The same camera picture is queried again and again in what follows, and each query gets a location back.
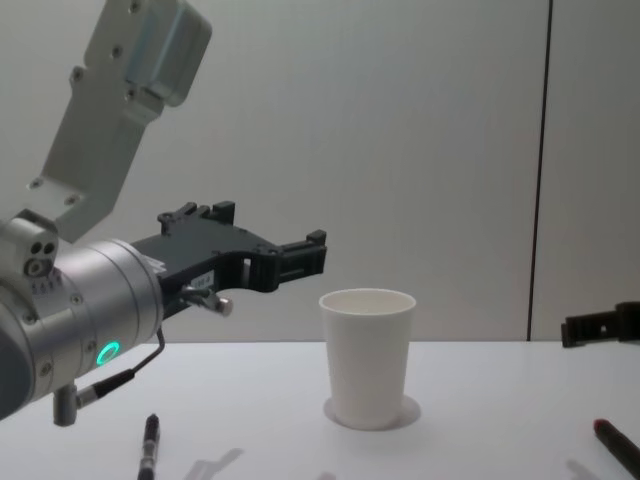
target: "green led ring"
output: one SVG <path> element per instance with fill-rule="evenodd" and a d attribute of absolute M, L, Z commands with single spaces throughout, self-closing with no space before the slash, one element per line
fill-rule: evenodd
<path fill-rule="evenodd" d="M 105 345 L 105 347 L 100 350 L 98 354 L 98 359 L 96 363 L 98 365 L 104 365 L 108 361 L 112 360 L 120 351 L 120 344 L 118 342 L 111 342 Z"/>

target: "silver cylindrical joint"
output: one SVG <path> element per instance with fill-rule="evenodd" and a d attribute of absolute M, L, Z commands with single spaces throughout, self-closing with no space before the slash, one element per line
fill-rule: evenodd
<path fill-rule="evenodd" d="M 39 320 L 24 328 L 34 400 L 147 341 L 163 319 L 154 272 L 119 241 L 61 254 L 53 276 L 34 282 L 33 299 Z"/>

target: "white tabletop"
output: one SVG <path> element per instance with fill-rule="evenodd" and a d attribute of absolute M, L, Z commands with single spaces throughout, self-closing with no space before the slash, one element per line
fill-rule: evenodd
<path fill-rule="evenodd" d="M 606 417 L 640 442 L 639 367 L 640 347 L 616 343 L 415 343 L 406 392 L 422 418 L 363 433 L 323 415 L 322 344 L 169 345 L 74 427 L 52 425 L 50 398 L 0 423 L 0 478 L 135 479 L 155 412 L 158 480 L 626 479 L 592 423 Z"/>

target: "black marker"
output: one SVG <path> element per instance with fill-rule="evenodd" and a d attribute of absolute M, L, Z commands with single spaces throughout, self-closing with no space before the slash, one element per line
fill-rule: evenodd
<path fill-rule="evenodd" d="M 151 415 L 147 418 L 147 424 L 144 429 L 144 443 L 142 444 L 142 459 L 140 460 L 138 480 L 154 480 L 159 444 L 160 419 L 155 415 Z"/>
<path fill-rule="evenodd" d="M 593 429 L 598 440 L 607 447 L 616 460 L 627 469 L 633 478 L 640 480 L 640 449 L 608 420 L 596 420 L 593 422 Z"/>

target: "robotic arm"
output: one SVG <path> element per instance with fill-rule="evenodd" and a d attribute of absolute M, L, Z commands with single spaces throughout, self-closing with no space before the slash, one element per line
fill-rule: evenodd
<path fill-rule="evenodd" d="M 154 335 L 161 351 L 163 320 L 190 306 L 226 316 L 219 290 L 323 272 L 324 232 L 274 245 L 234 226 L 231 202 L 161 214 L 161 233 L 133 245 L 58 254 L 112 211 L 145 128 L 184 101 L 210 37 L 183 0 L 106 1 L 42 174 L 0 220 L 0 420 L 53 392 L 55 423 L 71 425 L 148 360 L 81 392 L 75 379 Z"/>

